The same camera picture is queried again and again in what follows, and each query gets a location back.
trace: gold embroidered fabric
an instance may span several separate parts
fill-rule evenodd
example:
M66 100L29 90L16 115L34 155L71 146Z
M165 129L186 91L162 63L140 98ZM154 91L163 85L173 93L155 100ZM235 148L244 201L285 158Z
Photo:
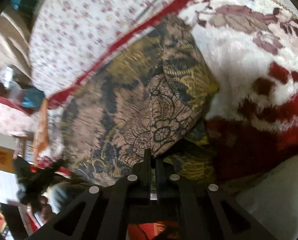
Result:
M147 148L157 156L184 137L207 143L201 115L219 84L189 31L167 16L77 91L62 119L64 153L75 172L109 185L129 174ZM180 155L170 160L190 163ZM211 156L201 156L202 169L199 155L191 165L195 178L213 174Z

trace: white floral fabric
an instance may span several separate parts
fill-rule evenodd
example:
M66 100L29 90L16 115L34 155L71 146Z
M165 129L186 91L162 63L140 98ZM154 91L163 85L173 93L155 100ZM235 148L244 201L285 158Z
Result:
M220 83L205 116L217 178L297 154L298 17L274 0L192 0L178 16Z
M30 40L33 85L68 88L108 46L173 0L46 0Z
M26 131L31 131L36 114L27 116L25 113L0 104L0 133L7 135L24 136Z

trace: red fabric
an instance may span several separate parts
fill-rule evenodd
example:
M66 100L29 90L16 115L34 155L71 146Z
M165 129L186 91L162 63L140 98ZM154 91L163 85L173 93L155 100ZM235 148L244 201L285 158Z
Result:
M157 221L155 223L145 223L139 225L128 225L130 240L152 240L162 233L167 226L177 227L173 221ZM170 238L179 239L176 233L172 233Z
M259 95L268 96L275 83L267 78L258 78L253 84L252 89Z
M18 106L16 104L14 104L13 102L11 102L10 100L8 100L7 98L1 97L1 96L0 96L0 103L4 104L6 106L10 106L11 108L17 109L17 110L25 113L28 116L32 115L33 112L35 112L35 110L32 109L32 108L26 108L26 107Z
M81 85L81 82L86 79L86 77L92 72L92 71L97 71L101 66L102 63L106 58L108 58L114 51L116 51L121 45L125 44L134 34L137 32L140 32L142 30L145 30L149 26L154 26L159 21L164 17L165 15L169 13L176 13L182 8L185 7L185 5L189 2L190 0L174 0L169 6L165 7L160 13L158 13L156 16L152 17L150 20L147 22L143 23L130 33L126 34L124 37L122 37L120 40L118 40L116 43L110 46L108 51L100 57L97 63L85 74L81 75L78 77L76 82L73 84L72 87L63 90L59 93L54 94L50 99L49 99L49 109L55 109L62 105L68 98L69 95L71 95L75 90Z
M214 118L206 127L211 134L221 131L210 139L217 149L214 164L220 181L270 170L298 153L298 126L272 134L242 122Z
M292 73L298 81L298 73ZM289 72L276 63L270 65L269 75L282 83ZM257 104L245 99L238 111L247 119L255 115L269 123L290 122L298 118L298 92L280 105L259 112ZM220 180L235 179L269 170L298 153L298 125L282 132L259 131L250 124L213 118L207 121L210 134L217 133L211 143L218 150L215 167Z
M38 228L37 228L36 224L35 224L34 221L31 219L31 217L29 216L28 213L27 213L27 218L28 218L28 221L29 221L29 223L30 223L30 226L31 226L33 232L37 231Z
M50 165L46 165L46 166L42 166L42 165L38 165L38 167L36 166L30 166L30 170L31 172L37 172L38 169L45 169L46 167L49 167ZM60 167L59 170L57 170L56 172L59 175L66 175L66 176L71 176L71 171L64 168L64 167Z

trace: person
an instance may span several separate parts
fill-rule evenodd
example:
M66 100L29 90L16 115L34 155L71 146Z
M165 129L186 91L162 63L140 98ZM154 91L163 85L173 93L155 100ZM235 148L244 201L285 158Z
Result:
M50 221L89 187L90 185L87 184L71 184L70 182L60 182L50 187L47 190L48 198L41 196L39 199L42 207L41 221L43 223Z

